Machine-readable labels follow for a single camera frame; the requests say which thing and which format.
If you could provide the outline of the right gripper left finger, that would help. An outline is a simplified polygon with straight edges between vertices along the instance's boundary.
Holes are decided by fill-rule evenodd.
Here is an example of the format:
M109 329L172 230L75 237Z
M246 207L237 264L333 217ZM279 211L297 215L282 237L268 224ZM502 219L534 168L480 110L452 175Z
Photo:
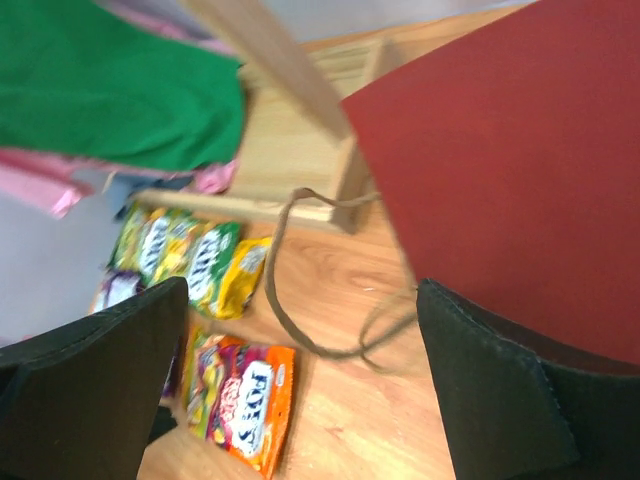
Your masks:
M173 277L3 347L2 478L136 478L187 317Z

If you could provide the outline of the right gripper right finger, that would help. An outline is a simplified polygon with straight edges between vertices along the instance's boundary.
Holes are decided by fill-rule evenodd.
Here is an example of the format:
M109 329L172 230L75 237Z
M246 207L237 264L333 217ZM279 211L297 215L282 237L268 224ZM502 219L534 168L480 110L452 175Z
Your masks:
M422 281L418 323L459 479L635 479L639 369Z

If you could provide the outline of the red brown paper bag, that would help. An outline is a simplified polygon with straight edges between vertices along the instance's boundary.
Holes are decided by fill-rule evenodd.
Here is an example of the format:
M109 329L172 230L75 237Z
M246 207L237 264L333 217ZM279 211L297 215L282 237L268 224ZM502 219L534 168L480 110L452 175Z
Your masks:
M639 5L536 1L343 101L412 275L639 371Z

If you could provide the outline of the green Fox's candy bag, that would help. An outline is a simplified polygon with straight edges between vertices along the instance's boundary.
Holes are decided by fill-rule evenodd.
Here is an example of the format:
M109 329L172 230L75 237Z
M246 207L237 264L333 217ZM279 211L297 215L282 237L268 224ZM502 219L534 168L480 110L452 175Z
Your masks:
M161 263L174 240L192 240L198 220L188 211L151 208L139 202L129 206L108 267L138 274L145 285L159 281Z
M216 315L221 283L240 239L239 222L206 224L191 256L186 280L191 305L204 315Z

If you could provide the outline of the purple Fox's candy bag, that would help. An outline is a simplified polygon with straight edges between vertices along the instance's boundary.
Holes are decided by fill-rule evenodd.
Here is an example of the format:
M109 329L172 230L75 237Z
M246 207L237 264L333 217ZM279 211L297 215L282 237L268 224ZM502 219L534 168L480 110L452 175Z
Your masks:
M176 341L175 348L171 357L169 369L163 384L161 399L172 398L175 395L179 384L181 361L183 356L183 337L180 336Z

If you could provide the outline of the purple snack bag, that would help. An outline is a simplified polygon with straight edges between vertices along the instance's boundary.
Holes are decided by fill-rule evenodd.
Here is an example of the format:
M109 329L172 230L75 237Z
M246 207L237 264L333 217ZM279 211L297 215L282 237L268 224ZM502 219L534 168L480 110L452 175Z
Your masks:
M147 288L147 282L139 272L131 270L107 269L90 313L97 313L127 300Z

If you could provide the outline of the yellow snack pack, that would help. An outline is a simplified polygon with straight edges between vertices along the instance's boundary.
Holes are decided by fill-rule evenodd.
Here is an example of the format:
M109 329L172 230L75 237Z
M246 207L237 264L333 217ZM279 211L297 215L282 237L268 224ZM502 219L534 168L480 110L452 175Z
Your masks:
M220 283L213 310L219 320L241 318L261 278L271 248L270 237L245 239L236 246L231 263Z

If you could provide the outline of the orange Fox's candy bag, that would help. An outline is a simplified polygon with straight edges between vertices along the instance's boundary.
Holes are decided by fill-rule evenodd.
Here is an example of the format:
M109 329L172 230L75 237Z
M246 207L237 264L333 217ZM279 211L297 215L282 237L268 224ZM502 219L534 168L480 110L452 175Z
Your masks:
M289 426L295 355L192 326L180 387L190 433L272 478Z

